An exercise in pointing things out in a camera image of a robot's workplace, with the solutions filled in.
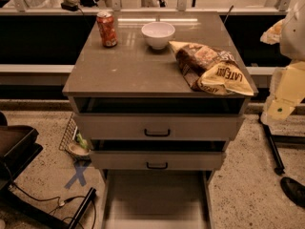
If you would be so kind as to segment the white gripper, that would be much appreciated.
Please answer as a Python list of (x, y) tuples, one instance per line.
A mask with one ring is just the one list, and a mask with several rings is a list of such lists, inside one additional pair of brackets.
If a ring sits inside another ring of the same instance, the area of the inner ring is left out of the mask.
[(281, 78), (263, 106), (260, 121), (265, 125), (285, 120), (305, 98), (305, 62), (294, 61), (281, 70)]

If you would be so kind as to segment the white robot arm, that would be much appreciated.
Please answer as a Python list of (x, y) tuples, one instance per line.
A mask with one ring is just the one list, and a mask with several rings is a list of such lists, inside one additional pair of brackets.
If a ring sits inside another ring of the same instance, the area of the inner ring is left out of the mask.
[(280, 53), (291, 59), (274, 71), (260, 117), (264, 124), (286, 119), (305, 98), (305, 0), (299, 0), (286, 17), (263, 32), (260, 41), (279, 44)]

